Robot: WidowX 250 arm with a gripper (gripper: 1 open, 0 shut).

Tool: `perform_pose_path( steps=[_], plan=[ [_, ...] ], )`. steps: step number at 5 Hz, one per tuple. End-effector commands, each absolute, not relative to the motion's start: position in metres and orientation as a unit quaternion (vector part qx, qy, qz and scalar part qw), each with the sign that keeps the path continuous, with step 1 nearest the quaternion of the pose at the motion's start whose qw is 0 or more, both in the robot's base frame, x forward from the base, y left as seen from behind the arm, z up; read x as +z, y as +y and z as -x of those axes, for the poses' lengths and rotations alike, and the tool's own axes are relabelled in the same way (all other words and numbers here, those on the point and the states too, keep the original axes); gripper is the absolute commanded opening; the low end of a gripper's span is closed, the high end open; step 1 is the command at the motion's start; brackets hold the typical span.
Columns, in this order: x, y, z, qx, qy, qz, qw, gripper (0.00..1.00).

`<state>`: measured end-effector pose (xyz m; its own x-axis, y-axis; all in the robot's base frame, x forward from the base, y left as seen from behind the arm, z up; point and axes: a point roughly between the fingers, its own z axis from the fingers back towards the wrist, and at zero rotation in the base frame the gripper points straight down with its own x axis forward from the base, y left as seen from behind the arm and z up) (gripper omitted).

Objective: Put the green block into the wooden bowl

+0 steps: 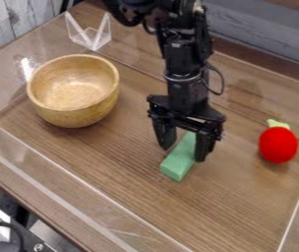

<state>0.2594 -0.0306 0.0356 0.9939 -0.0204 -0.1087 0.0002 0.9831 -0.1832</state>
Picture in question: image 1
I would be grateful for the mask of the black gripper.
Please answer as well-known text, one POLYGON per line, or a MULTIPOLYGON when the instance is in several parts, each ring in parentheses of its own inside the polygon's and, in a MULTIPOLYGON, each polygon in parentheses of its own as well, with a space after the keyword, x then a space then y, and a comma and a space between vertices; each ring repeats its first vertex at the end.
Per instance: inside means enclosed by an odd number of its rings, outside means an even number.
POLYGON ((195 134, 194 159, 203 162, 222 138, 226 116, 209 104, 206 75, 167 76, 169 93, 150 94, 149 117, 159 146, 167 150, 178 139, 178 128, 195 134))

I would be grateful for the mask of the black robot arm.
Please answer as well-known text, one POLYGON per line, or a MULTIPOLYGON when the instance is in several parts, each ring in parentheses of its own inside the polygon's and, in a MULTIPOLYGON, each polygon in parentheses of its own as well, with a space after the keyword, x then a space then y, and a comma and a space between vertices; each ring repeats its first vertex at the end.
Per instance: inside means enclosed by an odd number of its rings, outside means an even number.
POLYGON ((213 39, 207 7, 201 0, 103 0, 127 27, 142 26, 158 39, 166 60, 166 95, 151 94, 149 117, 163 149, 177 141, 179 128, 195 134, 194 160, 203 162, 222 139, 226 116, 209 104, 214 90, 209 73, 213 39))

